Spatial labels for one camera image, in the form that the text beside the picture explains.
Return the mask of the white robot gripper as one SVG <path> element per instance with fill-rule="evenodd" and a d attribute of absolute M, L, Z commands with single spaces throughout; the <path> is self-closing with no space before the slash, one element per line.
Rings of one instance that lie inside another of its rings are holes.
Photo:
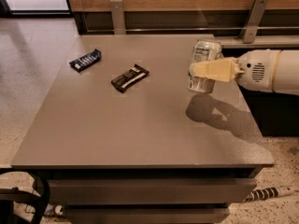
<path fill-rule="evenodd" d="M 273 76 L 281 51 L 256 49 L 238 59 L 230 57 L 192 63 L 190 77 L 207 78 L 220 82 L 236 82 L 250 91 L 273 91 Z"/>

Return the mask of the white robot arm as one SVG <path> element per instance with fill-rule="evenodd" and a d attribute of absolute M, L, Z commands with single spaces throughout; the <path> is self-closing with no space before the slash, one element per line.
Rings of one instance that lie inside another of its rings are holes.
<path fill-rule="evenodd" d="M 188 88 L 212 93 L 214 84 L 235 80 L 250 91 L 299 94 L 299 51 L 256 49 L 238 58 L 192 63 Z"/>

